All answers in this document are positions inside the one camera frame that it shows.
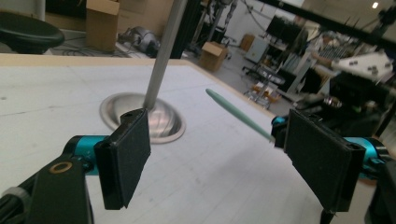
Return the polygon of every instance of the white table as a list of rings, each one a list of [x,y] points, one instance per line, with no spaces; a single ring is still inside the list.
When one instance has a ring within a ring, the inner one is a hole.
[[[0,191],[58,157],[74,135],[112,132],[99,106],[118,92],[145,93],[152,60],[0,54]],[[229,115],[210,88],[270,131],[272,115],[200,68],[171,61],[159,98],[186,119],[176,142],[152,145],[128,209],[104,209],[88,176],[96,223],[317,224],[318,199],[280,149]]]

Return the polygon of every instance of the black stool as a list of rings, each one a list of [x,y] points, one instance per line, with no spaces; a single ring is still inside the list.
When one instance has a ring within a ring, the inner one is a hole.
[[[29,17],[0,12],[0,42],[23,54],[42,54],[64,42],[56,27]]]

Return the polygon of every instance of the stool seat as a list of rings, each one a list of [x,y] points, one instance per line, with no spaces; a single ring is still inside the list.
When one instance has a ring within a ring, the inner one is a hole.
[[[0,12],[0,42],[18,53],[42,54],[64,42],[64,34],[44,21]]]

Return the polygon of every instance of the office chair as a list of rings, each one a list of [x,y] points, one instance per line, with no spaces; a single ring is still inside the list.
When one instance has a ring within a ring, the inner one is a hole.
[[[64,42],[56,27],[34,18],[0,12],[0,42],[22,54],[42,54]]]

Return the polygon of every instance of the green marker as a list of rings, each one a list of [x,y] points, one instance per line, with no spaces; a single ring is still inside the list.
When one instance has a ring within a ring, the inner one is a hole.
[[[275,138],[266,132],[260,125],[258,125],[256,122],[254,122],[251,118],[249,118],[244,112],[236,108],[233,104],[228,102],[224,97],[220,96],[218,93],[215,91],[212,91],[210,89],[206,89],[206,93],[212,97],[216,103],[221,105],[225,110],[230,112],[232,115],[234,115],[237,119],[241,120],[244,122],[247,126],[252,128],[254,131],[258,132],[262,136],[264,136],[266,139],[268,139],[270,142],[275,142]]]

